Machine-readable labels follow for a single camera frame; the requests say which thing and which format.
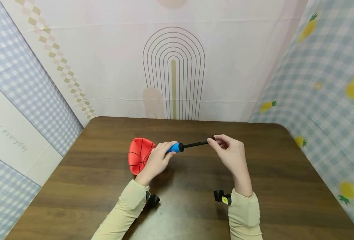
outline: person's right hand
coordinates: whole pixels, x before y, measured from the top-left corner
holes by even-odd
[[[209,145],[220,157],[222,163],[233,175],[236,192],[250,197],[253,194],[244,144],[226,135],[214,135],[215,141],[208,138]]]

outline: checkered cloth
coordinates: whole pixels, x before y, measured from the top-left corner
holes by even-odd
[[[315,13],[316,28],[298,43]],[[354,183],[354,99],[346,95],[353,78],[354,1],[314,1],[250,120],[281,124],[305,139],[301,149],[337,199],[340,182]],[[260,113],[272,101],[277,105]],[[339,202],[354,222],[354,200]]]
[[[1,3],[0,91],[62,156],[83,129]]]
[[[40,186],[0,161],[0,240],[40,190]]]

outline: yellow sticker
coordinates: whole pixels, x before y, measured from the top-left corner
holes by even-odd
[[[222,197],[222,202],[223,202],[224,204],[228,204],[228,199],[227,199],[226,197]]]

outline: green pineapple leaves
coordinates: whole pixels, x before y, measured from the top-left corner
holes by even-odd
[[[312,17],[310,18],[309,22],[313,21],[314,19],[316,19],[316,17],[318,17],[317,13],[314,13],[312,15]]]

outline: black plastic part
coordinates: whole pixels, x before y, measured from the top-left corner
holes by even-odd
[[[214,200],[217,202],[222,202],[222,196],[224,195],[224,190],[215,190],[214,193]]]
[[[159,201],[161,199],[159,199],[159,197],[155,194],[150,195],[149,199],[147,200],[147,204],[149,205],[149,207],[155,207]]]
[[[180,152],[184,151],[184,145],[181,142],[178,144],[178,149],[180,150]]]
[[[195,147],[195,146],[200,146],[200,145],[205,145],[205,144],[208,144],[208,140],[207,139],[204,140],[204,141],[201,141],[201,142],[195,142],[195,143],[183,145],[182,148]]]
[[[213,191],[214,200],[216,202],[222,202],[222,197],[225,197],[228,200],[228,205],[232,204],[232,198],[230,194],[224,194],[223,190],[215,190]]]
[[[225,198],[227,198],[229,206],[230,206],[230,204],[232,204],[232,198],[230,196],[231,196],[230,194],[227,194],[224,196]]]

